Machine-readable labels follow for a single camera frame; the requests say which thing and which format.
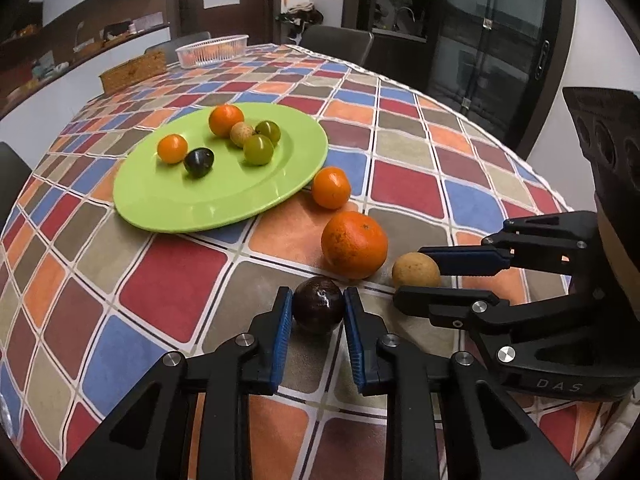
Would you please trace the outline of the brown woven box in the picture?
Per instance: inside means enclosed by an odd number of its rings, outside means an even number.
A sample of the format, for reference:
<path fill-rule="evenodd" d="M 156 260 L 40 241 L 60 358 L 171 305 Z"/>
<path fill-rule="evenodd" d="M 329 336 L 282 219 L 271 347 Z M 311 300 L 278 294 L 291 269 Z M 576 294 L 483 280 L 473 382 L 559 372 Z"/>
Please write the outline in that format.
<path fill-rule="evenodd" d="M 155 50 L 106 70 L 100 75 L 100 81 L 103 93 L 109 96 L 133 84 L 166 72 L 165 53 L 161 50 Z"/>

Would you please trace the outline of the dark chair far end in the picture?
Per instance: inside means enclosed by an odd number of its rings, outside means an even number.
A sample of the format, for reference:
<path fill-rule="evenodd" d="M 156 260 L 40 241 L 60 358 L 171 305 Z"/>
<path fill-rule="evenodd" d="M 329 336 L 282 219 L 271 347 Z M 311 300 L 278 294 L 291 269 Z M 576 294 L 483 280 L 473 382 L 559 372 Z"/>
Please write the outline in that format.
<path fill-rule="evenodd" d="M 162 42 L 156 46 L 148 47 L 144 53 L 163 52 L 165 63 L 170 65 L 178 62 L 178 55 L 176 53 L 178 48 L 184 47 L 187 44 L 194 44 L 194 42 L 209 40 L 209 38 L 209 32 L 197 32 L 196 34 L 181 36 L 173 40 Z"/>

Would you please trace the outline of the large orange on table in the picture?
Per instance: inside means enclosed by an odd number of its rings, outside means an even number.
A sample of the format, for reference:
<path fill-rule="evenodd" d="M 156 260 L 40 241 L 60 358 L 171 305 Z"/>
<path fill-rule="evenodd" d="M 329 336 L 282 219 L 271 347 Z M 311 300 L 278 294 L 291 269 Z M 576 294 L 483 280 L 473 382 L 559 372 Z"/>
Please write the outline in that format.
<path fill-rule="evenodd" d="M 322 231 L 321 250 L 332 271 L 350 280 L 363 280 L 386 261 L 388 238 L 382 226 L 366 214 L 340 211 Z"/>

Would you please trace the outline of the green plate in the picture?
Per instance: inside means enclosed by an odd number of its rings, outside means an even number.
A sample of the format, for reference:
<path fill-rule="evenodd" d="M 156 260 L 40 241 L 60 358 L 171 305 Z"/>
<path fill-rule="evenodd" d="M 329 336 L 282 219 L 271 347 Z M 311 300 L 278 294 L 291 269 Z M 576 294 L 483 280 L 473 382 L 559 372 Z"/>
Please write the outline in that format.
<path fill-rule="evenodd" d="M 114 180 L 118 214 L 151 232 L 201 232 L 256 216 L 309 183 L 328 154 L 328 137 L 320 124 L 279 104 L 248 102 L 239 108 L 250 124 L 272 120 L 281 129 L 267 165 L 249 164 L 239 148 L 214 136 L 208 126 L 209 108 L 194 110 L 154 130 L 126 156 Z M 156 147 L 168 134 L 180 134 L 189 148 L 212 150 L 212 170 L 193 179 L 183 164 L 161 162 Z"/>

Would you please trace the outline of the checkered tablecloth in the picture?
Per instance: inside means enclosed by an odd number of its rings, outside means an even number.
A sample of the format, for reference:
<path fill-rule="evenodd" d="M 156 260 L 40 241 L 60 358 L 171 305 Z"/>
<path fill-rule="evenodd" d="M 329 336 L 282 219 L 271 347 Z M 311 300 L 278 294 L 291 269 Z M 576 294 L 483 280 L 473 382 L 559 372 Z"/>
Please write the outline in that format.
<path fill-rule="evenodd" d="M 1 397 L 26 463 L 53 479 L 158 357 L 209 352 L 326 267 L 329 213 L 307 192 L 202 234 L 154 235 L 119 219 L 113 183 L 153 130 L 225 102 L 314 118 L 348 208 L 382 226 L 396 258 L 475 244 L 505 218 L 563 209 L 540 177 L 467 120 L 414 91 L 287 47 L 211 70 L 171 70 L 101 96 L 55 82 L 2 120 L 32 167 L 1 237 Z"/>

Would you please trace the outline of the dark chair left near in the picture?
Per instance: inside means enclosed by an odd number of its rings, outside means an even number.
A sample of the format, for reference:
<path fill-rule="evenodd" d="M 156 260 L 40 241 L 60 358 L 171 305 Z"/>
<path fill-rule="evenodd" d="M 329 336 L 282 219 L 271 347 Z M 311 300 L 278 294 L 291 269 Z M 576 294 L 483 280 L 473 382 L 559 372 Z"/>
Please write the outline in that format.
<path fill-rule="evenodd" d="M 32 170 L 13 148 L 0 143 L 0 228 L 6 225 L 17 197 Z"/>

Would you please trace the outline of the green round fruit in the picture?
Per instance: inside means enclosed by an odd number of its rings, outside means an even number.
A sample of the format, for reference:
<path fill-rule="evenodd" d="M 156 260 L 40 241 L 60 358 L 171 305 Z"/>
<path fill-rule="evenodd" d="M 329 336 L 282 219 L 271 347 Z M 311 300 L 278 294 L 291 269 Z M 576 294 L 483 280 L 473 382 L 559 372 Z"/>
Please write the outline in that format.
<path fill-rule="evenodd" d="M 254 134 L 243 146 L 245 160 L 254 166 L 265 166 L 271 162 L 274 147 L 268 136 Z"/>

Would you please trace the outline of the dark chair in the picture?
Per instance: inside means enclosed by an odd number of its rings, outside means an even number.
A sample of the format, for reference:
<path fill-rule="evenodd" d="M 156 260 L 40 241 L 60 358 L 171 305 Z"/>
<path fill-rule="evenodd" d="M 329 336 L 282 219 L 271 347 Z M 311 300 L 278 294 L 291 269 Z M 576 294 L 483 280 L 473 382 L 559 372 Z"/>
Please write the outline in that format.
<path fill-rule="evenodd" d="M 0 228 L 6 225 L 17 197 L 32 170 L 13 148 L 0 143 Z"/>
<path fill-rule="evenodd" d="M 303 33 L 299 45 L 302 48 L 365 66 L 374 37 L 359 29 L 312 25 Z"/>

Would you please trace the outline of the small orange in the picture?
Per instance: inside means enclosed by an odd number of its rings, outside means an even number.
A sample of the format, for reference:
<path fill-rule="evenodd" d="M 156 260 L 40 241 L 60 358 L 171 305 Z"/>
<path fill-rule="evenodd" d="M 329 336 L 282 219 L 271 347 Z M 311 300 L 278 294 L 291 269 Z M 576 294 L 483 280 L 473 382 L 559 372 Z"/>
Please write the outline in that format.
<path fill-rule="evenodd" d="M 337 210 L 349 201 L 352 186 L 344 170 L 338 167 L 324 167 L 312 180 L 311 195 L 320 207 Z"/>
<path fill-rule="evenodd" d="M 189 151 L 189 144 L 180 134 L 168 134 L 161 138 L 156 146 L 157 157 L 166 165 L 182 162 Z"/>

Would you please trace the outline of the dark chair right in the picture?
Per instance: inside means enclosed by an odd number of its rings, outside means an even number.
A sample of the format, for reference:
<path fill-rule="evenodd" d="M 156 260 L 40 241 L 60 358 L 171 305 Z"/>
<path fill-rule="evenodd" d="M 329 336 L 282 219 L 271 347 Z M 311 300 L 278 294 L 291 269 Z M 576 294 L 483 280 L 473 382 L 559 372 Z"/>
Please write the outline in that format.
<path fill-rule="evenodd" d="M 359 29 L 312 25 L 303 33 L 299 45 L 302 48 L 365 66 L 374 37 Z"/>

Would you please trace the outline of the white fruit basket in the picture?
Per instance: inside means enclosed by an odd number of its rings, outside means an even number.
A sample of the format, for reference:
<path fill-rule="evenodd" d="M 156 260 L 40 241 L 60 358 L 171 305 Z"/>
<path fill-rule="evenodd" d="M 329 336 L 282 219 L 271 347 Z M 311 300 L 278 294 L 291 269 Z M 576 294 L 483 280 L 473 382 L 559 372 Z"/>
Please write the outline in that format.
<path fill-rule="evenodd" d="M 247 35 L 205 39 L 178 47 L 176 55 L 182 68 L 205 67 L 242 56 L 246 51 L 247 40 Z"/>

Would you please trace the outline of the tan round fruit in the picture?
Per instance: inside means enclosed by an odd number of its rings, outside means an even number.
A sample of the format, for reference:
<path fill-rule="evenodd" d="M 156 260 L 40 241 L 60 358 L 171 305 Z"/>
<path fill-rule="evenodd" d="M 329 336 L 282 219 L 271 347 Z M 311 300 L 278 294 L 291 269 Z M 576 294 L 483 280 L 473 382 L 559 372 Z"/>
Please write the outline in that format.
<path fill-rule="evenodd" d="M 237 148 L 244 148 L 245 143 L 255 134 L 255 129 L 247 122 L 237 122 L 229 132 L 230 141 Z"/>

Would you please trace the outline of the dark purple plum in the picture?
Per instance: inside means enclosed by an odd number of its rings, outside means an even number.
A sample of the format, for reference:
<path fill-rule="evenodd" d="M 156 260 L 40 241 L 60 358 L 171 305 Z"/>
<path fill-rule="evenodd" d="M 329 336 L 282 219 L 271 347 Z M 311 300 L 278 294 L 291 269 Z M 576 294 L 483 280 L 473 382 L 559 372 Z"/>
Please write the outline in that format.
<path fill-rule="evenodd" d="M 205 177 L 212 170 L 215 161 L 215 154 L 209 148 L 194 148 L 186 154 L 183 159 L 183 166 L 186 173 L 192 179 Z"/>

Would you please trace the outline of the orange tangerine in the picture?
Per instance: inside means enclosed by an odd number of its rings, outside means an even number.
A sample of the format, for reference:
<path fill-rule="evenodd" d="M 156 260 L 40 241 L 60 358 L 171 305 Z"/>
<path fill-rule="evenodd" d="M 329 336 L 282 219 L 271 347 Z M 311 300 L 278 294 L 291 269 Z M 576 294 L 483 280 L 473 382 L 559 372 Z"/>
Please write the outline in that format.
<path fill-rule="evenodd" d="M 228 138 L 232 127 L 243 120 L 244 114 L 239 107 L 233 104 L 222 104 L 209 113 L 208 126 L 214 136 Z"/>

